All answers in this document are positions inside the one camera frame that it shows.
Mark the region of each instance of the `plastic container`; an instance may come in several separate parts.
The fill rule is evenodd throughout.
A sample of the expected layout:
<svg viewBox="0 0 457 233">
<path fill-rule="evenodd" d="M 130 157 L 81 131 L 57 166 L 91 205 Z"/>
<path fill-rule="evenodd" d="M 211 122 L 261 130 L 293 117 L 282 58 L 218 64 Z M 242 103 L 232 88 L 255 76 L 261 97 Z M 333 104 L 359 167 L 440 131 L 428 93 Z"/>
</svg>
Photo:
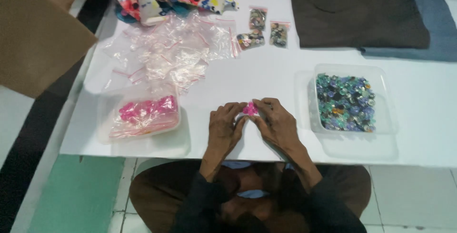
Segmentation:
<svg viewBox="0 0 457 233">
<path fill-rule="evenodd" d="M 316 78 L 320 73 L 339 77 L 355 76 L 366 78 L 371 90 L 376 95 L 373 107 L 376 123 L 374 132 L 327 130 L 320 120 Z M 386 81 L 386 73 L 374 66 L 318 64 L 314 68 L 313 77 L 308 83 L 308 110 L 310 127 L 316 133 L 324 151 L 332 157 L 350 159 L 382 159 L 397 158 L 395 135 L 398 131 L 395 107 L 390 97 Z"/>
<path fill-rule="evenodd" d="M 102 144 L 172 131 L 180 122 L 179 94 L 170 81 L 147 82 L 100 94 L 97 135 Z"/>
</svg>

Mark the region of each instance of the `white table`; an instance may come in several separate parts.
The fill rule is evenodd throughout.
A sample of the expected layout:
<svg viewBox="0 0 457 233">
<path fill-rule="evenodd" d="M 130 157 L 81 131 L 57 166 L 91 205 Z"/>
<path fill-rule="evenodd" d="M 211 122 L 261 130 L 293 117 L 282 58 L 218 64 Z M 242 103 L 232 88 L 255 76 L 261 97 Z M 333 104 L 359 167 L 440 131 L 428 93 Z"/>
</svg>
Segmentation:
<svg viewBox="0 0 457 233">
<path fill-rule="evenodd" d="M 243 51 L 241 59 L 213 62 L 206 80 L 191 86 L 181 97 L 183 121 L 179 130 L 153 138 L 124 144 L 102 145 L 96 137 L 97 96 L 117 62 L 102 51 L 104 43 L 117 36 L 126 24 L 111 11 L 95 49 L 83 89 L 78 98 L 60 152 L 62 154 L 162 157 L 199 159 L 208 141 L 209 113 L 227 102 L 243 102 L 253 98 L 276 97 L 298 119 L 300 140 L 317 163 L 332 164 L 400 164 L 457 167 L 457 115 L 444 112 L 457 104 L 457 64 L 433 61 L 395 59 L 368 60 L 355 49 L 305 50 L 298 45 L 290 0 L 237 0 L 240 10 L 226 12 L 237 21 L 237 32 L 248 32 L 248 6 L 268 8 L 268 20 L 292 22 L 289 49 L 266 44 Z M 457 0 L 446 0 L 457 18 Z M 398 148 L 395 159 L 339 159 L 329 157 L 322 149 L 309 121 L 299 111 L 295 97 L 295 75 L 310 73 L 318 63 L 372 65 L 382 68 L 391 88 L 399 131 L 393 141 Z M 342 148 L 351 141 L 339 143 Z M 377 139 L 379 146 L 392 144 Z M 228 159 L 279 161 L 281 157 L 260 137 L 254 123 L 248 122 L 243 138 Z"/>
</svg>

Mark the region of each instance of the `green mat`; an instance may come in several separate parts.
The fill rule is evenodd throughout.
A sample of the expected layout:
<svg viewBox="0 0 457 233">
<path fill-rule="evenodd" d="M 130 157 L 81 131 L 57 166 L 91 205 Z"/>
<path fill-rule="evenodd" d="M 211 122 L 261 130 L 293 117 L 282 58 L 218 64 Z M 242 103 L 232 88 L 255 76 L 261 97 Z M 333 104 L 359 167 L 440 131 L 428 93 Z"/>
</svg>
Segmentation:
<svg viewBox="0 0 457 233">
<path fill-rule="evenodd" d="M 106 233 L 125 158 L 59 155 L 29 233 Z"/>
</svg>

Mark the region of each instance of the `cardboard box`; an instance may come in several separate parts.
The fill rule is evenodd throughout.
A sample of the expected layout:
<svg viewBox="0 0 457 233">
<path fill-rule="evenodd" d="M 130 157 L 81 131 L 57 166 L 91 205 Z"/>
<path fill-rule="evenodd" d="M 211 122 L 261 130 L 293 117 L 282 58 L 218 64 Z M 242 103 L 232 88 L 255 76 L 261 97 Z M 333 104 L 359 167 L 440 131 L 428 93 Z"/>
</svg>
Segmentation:
<svg viewBox="0 0 457 233">
<path fill-rule="evenodd" d="M 0 0 L 0 84 L 32 98 L 96 43 L 68 14 L 74 0 Z"/>
</svg>

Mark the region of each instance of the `folded brown shirt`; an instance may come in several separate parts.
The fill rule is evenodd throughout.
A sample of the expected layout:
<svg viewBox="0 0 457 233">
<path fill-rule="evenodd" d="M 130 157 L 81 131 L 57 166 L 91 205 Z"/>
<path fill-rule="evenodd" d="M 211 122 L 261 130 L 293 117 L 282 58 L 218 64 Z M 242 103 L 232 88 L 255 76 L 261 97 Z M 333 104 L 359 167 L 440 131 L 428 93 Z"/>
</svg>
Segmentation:
<svg viewBox="0 0 457 233">
<path fill-rule="evenodd" d="M 292 0 L 300 47 L 424 49 L 430 36 L 414 0 Z"/>
</svg>

